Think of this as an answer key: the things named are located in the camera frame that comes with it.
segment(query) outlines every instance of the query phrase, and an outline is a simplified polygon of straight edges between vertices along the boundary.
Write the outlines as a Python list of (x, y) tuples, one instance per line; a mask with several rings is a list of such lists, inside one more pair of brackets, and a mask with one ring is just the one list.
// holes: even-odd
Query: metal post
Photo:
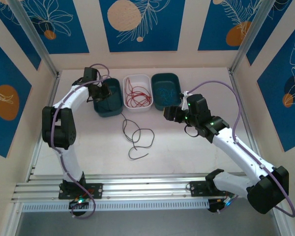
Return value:
[(261, 0), (263, 1), (260, 5), (260, 8), (246, 34), (241, 46), (238, 49), (238, 53), (230, 67), (230, 73), (233, 74), (235, 70), (238, 68), (242, 59), (246, 56), (251, 44), (255, 40), (262, 24), (265, 22), (268, 13), (272, 9), (276, 0)]
[(21, 2), (18, 0), (7, 0), (7, 3), (9, 4), (9, 7), (11, 11), (13, 12), (15, 18), (20, 23), (22, 29), (24, 30), (25, 34), (29, 38), (30, 42), (36, 49), (37, 53), (41, 57), (41, 59), (45, 62), (48, 69), (51, 71), (51, 73), (55, 76), (55, 78), (58, 75), (57, 69), (52, 62), (49, 53), (41, 40), (40, 36), (38, 35), (35, 27), (33, 26), (29, 16), (27, 15), (25, 9), (23, 8)]

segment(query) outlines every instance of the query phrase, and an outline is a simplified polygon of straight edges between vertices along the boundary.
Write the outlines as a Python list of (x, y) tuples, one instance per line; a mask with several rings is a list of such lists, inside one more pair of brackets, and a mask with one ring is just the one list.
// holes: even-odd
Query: beige circle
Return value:
[(224, 2), (224, 0), (213, 0), (213, 3), (214, 3), (215, 5), (217, 5), (217, 4), (221, 4), (222, 2)]
[(141, 13), (129, 0), (118, 0), (108, 9), (108, 21), (118, 31), (133, 30), (141, 22)]
[(8, 4), (7, 2), (6, 2), (6, 0), (0, 0), (0, 2), (2, 2), (3, 4)]

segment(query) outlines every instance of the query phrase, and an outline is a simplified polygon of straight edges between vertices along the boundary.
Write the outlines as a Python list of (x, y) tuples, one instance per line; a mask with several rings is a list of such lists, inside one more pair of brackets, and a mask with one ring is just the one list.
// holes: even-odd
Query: white wall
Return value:
[(37, 72), (22, 49), (0, 20), (0, 47), (31, 83), (7, 158), (0, 156), (0, 224), (10, 202), (15, 184), (25, 180), (34, 145), (41, 130), (41, 110), (47, 104), (54, 78), (42, 63)]
[(228, 67), (237, 51), (198, 52), (211, 0), (186, 0), (177, 52), (110, 53), (98, 0), (74, 0), (89, 54), (51, 55), (59, 69), (94, 63), (110, 68)]
[(247, 59), (235, 73), (252, 131), (262, 156), (290, 173), (290, 197), (295, 206), (295, 148), (284, 152), (274, 128), (257, 80), (295, 30), (295, 0), (273, 31), (264, 48), (250, 67)]

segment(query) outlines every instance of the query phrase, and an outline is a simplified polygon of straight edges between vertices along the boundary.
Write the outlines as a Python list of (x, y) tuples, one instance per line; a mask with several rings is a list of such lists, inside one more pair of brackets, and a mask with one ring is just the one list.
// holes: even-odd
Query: black wire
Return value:
[[(130, 148), (130, 150), (129, 150), (129, 152), (128, 152), (128, 156), (129, 156), (129, 158), (130, 158), (131, 160), (138, 160), (138, 159), (141, 159), (141, 158), (147, 156), (148, 153), (145, 154), (145, 155), (143, 155), (143, 156), (137, 157), (137, 158), (132, 158), (131, 155), (130, 155), (130, 152), (131, 152), (133, 149), (138, 150), (137, 148), (150, 148), (150, 147), (153, 145), (153, 142), (154, 142), (154, 139), (155, 139), (155, 133), (154, 133), (153, 130), (151, 130), (151, 129), (140, 128), (136, 122), (134, 122), (133, 120), (127, 119), (127, 118), (124, 116), (123, 113), (121, 113), (121, 115), (122, 115), (123, 118), (124, 118), (124, 120), (123, 120), (123, 122), (122, 122), (122, 132), (123, 132), (123, 134), (125, 135), (126, 139), (127, 139), (128, 141), (130, 141), (130, 142), (132, 143), (132, 145), (133, 145), (133, 147)], [(136, 131), (134, 131), (134, 132), (132, 133), (132, 136), (131, 136), (131, 137), (129, 137), (129, 136), (126, 134), (126, 127), (127, 127), (128, 122), (131, 122), (131, 123), (135, 124), (135, 125), (137, 126), (137, 128), (138, 128)], [(152, 138), (151, 144), (150, 144), (149, 146), (137, 146), (137, 145), (135, 145), (135, 144), (140, 140), (140, 138), (141, 138), (141, 131), (142, 131), (142, 130), (149, 130), (149, 131), (151, 131), (152, 134), (153, 134), (153, 138)], [(137, 133), (137, 132), (139, 132), (139, 136), (138, 136), (138, 139), (135, 141), (135, 140), (133, 140), (133, 136), (134, 136), (135, 133)]]
[(187, 184), (186, 184), (186, 189), (187, 189), (188, 191), (191, 191), (190, 183), (187, 183)]
[(196, 138), (196, 137), (199, 136), (199, 134), (197, 134), (197, 135), (195, 135), (195, 136), (192, 136), (192, 135), (188, 134), (188, 132), (187, 132), (187, 127), (189, 127), (189, 126), (186, 125), (185, 128), (183, 129), (187, 135), (189, 135), (189, 136), (192, 137), (192, 138)]

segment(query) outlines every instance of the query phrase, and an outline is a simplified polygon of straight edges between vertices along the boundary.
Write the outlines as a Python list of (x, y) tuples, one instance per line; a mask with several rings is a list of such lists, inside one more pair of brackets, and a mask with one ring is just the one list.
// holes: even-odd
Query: wire bundle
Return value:
[(177, 100), (177, 92), (175, 89), (168, 90), (166, 88), (158, 88), (157, 95), (162, 100), (162, 106), (171, 106)]
[[(141, 158), (147, 156), (148, 153), (145, 154), (145, 155), (143, 155), (143, 156), (133, 158), (133, 157), (131, 157), (130, 152), (131, 152), (133, 149), (135, 149), (135, 150), (137, 151), (138, 148), (150, 148), (150, 147), (153, 145), (153, 142), (154, 142), (154, 139), (155, 139), (155, 134), (154, 134), (153, 130), (151, 130), (151, 129), (147, 129), (147, 128), (140, 128), (136, 122), (134, 122), (134, 121), (132, 121), (132, 120), (130, 120), (130, 119), (127, 119), (127, 118), (124, 116), (123, 113), (121, 113), (121, 114), (122, 114), (122, 116), (123, 116), (123, 118), (124, 118), (124, 120), (123, 120), (123, 122), (122, 122), (122, 132), (123, 132), (123, 134), (125, 135), (126, 139), (127, 139), (128, 141), (130, 141), (130, 142), (132, 143), (132, 145), (133, 145), (133, 147), (130, 148), (130, 150), (129, 150), (129, 152), (128, 152), (128, 156), (129, 156), (129, 158), (130, 158), (131, 160), (138, 160), (138, 159), (141, 159)], [(132, 133), (131, 137), (128, 136), (128, 135), (126, 134), (126, 127), (127, 127), (128, 122), (131, 122), (131, 123), (135, 124), (135, 125), (137, 126), (137, 128), (138, 128), (136, 131), (134, 131), (134, 132)], [(141, 131), (142, 131), (142, 130), (150, 131), (150, 132), (152, 133), (152, 135), (153, 135), (153, 138), (152, 138), (151, 144), (148, 145), (148, 146), (138, 146), (138, 145), (136, 145), (136, 143), (137, 143), (137, 142), (140, 140), (140, 138), (141, 138)], [(137, 139), (137, 140), (134, 140), (134, 139), (133, 139), (133, 138), (134, 138), (134, 135), (135, 135), (137, 132), (139, 132), (138, 139)]]
[(152, 102), (152, 96), (150, 92), (142, 86), (132, 86), (130, 82), (130, 78), (126, 79), (126, 88), (125, 93), (126, 97), (126, 105), (131, 108), (137, 107), (147, 107)]

